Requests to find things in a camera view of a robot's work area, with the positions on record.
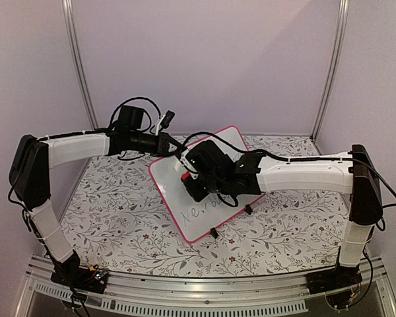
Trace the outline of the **red black whiteboard eraser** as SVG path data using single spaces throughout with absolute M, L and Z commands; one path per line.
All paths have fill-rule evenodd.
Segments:
M 191 176 L 191 174 L 190 174 L 189 172 L 186 172 L 186 173 L 184 173 L 184 174 L 181 176 L 181 179 L 182 179 L 182 180 L 186 180 L 186 179 L 188 179 L 190 176 Z

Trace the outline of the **pink framed whiteboard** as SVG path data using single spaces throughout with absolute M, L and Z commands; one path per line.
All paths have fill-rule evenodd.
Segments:
M 188 243 L 197 242 L 212 229 L 239 215 L 246 205 L 254 205 L 263 197 L 240 195 L 237 207 L 227 206 L 216 194 L 196 202 L 181 181 L 187 169 L 176 157 L 157 159 L 151 162 L 148 171 L 181 236 Z

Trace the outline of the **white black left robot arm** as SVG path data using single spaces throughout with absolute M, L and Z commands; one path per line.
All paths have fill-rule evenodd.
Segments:
M 144 109 L 122 104 L 106 127 L 43 137 L 27 134 L 19 141 L 9 172 L 8 200 L 21 207 L 27 229 L 49 257 L 62 264 L 59 275 L 72 287 L 80 286 L 85 274 L 73 263 L 78 263 L 79 257 L 54 210 L 52 172 L 72 162 L 115 157 L 129 151 L 158 157 L 170 155 L 176 140 L 165 130 L 175 113 L 168 110 L 149 127 L 142 127 L 144 116 Z

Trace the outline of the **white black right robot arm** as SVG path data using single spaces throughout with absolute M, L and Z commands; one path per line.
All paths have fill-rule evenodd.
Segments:
M 200 202 L 209 194 L 228 196 L 233 206 L 241 195 L 280 190 L 326 190 L 350 196 L 349 220 L 338 253 L 338 266 L 328 282 L 341 288 L 354 275 L 374 225 L 383 216 L 380 177 L 361 145 L 351 151 L 320 157 L 280 157 L 263 149 L 242 151 L 238 160 L 223 153 L 211 139 L 178 154 L 189 176 L 182 182 Z

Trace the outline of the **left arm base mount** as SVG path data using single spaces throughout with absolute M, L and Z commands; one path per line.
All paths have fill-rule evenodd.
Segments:
M 92 267 L 56 265 L 51 275 L 51 281 L 60 285 L 72 287 L 82 291 L 103 294 L 108 284 L 109 271 Z

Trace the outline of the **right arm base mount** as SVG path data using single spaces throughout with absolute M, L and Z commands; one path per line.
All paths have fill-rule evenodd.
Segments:
M 306 287 L 311 295 L 334 291 L 362 282 L 362 276 L 357 266 L 344 266 L 339 262 L 335 267 L 305 275 Z

